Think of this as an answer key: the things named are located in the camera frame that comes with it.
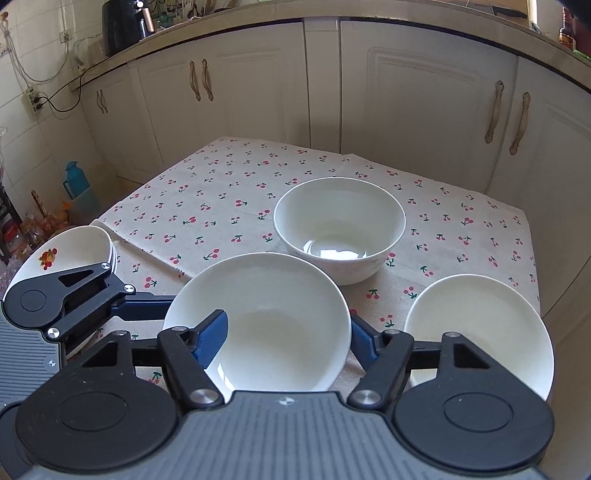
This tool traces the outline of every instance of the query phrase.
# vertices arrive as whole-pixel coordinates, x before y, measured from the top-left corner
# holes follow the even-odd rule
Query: wall socket
[[[72,32],[70,30],[64,30],[63,32],[60,32],[60,42],[61,43],[66,43],[66,41],[71,41],[72,40]]]
[[[31,85],[22,95],[26,103],[31,106],[33,113],[40,112],[43,109],[43,103],[39,98],[37,85]]]

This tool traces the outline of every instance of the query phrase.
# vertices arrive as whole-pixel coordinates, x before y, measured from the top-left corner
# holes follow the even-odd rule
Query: kitchen cabinet
[[[487,194],[529,221],[542,314],[591,256],[591,95],[519,59],[513,106]]]
[[[127,65],[84,85],[82,108],[96,148],[119,177],[146,183],[164,169],[149,148]]]
[[[222,136],[310,145],[302,22],[201,38],[138,70],[166,166]]]
[[[342,153],[485,191],[515,55],[425,28],[342,21],[341,59]]]

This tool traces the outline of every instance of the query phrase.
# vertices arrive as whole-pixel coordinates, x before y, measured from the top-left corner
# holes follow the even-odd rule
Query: plate with fruit decal
[[[14,275],[7,291],[27,278],[103,262],[113,266],[113,250],[111,239],[102,228],[93,225],[71,228],[37,248]]]

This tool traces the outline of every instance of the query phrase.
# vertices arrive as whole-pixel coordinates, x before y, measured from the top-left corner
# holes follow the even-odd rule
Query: power cord
[[[39,98],[40,99],[45,99],[45,102],[40,103],[39,105],[45,105],[46,103],[49,103],[49,105],[56,111],[56,112],[60,112],[60,113],[66,113],[66,112],[70,112],[72,111],[74,108],[76,108],[78,106],[78,104],[80,103],[80,99],[82,98],[82,77],[84,76],[85,73],[87,73],[92,67],[96,67],[97,65],[100,65],[101,63],[103,63],[104,61],[107,61],[108,59],[104,59],[101,60],[99,63],[95,63],[94,65],[91,65],[90,67],[88,67],[85,71],[83,71],[77,78],[70,80],[68,83],[66,83],[65,85],[63,85],[62,87],[60,87],[53,95],[51,95],[50,97],[48,97],[47,95],[40,95]],[[71,84],[72,82],[75,82],[76,80],[80,80],[80,83],[78,85],[78,101],[76,102],[76,104],[72,107],[70,107],[67,110],[60,110],[59,108],[57,108],[53,102],[51,101],[52,98],[55,97],[55,95],[57,95],[59,93],[59,91],[63,90],[64,88],[66,88],[69,84]]]
[[[16,62],[16,65],[14,65],[14,64],[13,65],[14,65],[15,69],[18,70],[18,73],[21,75],[21,77],[23,78],[23,80],[25,80],[25,83],[27,84],[28,87],[30,86],[29,80],[31,80],[34,83],[47,83],[47,82],[50,82],[51,80],[53,80],[54,78],[56,78],[60,74],[60,72],[63,70],[64,66],[66,65],[66,62],[68,60],[68,54],[70,52],[70,39],[69,38],[65,42],[66,43],[66,48],[65,48],[65,51],[64,51],[64,61],[62,62],[60,68],[57,71],[57,73],[55,75],[53,75],[52,77],[49,77],[48,79],[44,79],[44,80],[37,80],[37,79],[31,77],[25,71],[25,67],[22,66],[21,60],[17,56],[17,50],[16,50],[16,48],[14,46],[14,41],[12,40],[12,35],[10,33],[10,30],[8,29],[8,19],[7,18],[3,18],[0,21],[0,29],[4,33],[4,37],[6,38],[6,42],[7,42],[8,48],[13,53],[13,55],[11,55],[11,57]]]

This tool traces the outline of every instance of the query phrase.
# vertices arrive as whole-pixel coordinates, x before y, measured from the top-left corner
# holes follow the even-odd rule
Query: black cable
[[[57,108],[55,105],[53,105],[53,102],[51,101],[52,98],[55,97],[55,95],[57,95],[59,93],[59,91],[63,90],[64,88],[66,88],[69,84],[71,84],[72,82],[75,82],[76,79],[72,79],[70,80],[68,83],[66,83],[65,85],[63,85],[62,87],[60,87],[53,95],[51,96],[44,96],[44,95],[40,95],[39,98],[40,99],[45,99],[46,101],[43,103],[40,103],[39,106],[41,105],[45,105],[46,103],[49,103],[49,105],[56,111],[56,112],[60,112],[60,113],[66,113],[66,112],[70,112],[72,111],[74,108],[76,108],[78,106],[78,104],[80,103],[80,99],[82,98],[82,77],[84,76],[85,73],[87,73],[92,67],[96,67],[97,65],[100,65],[101,63],[103,63],[104,61],[107,61],[108,59],[104,59],[101,60],[99,63],[95,63],[94,65],[91,65],[90,67],[88,67],[85,71],[83,71],[80,76],[78,77],[78,79],[80,79],[80,84],[78,85],[78,101],[76,102],[76,104],[73,107],[70,107],[67,110],[60,110],[59,108]]]

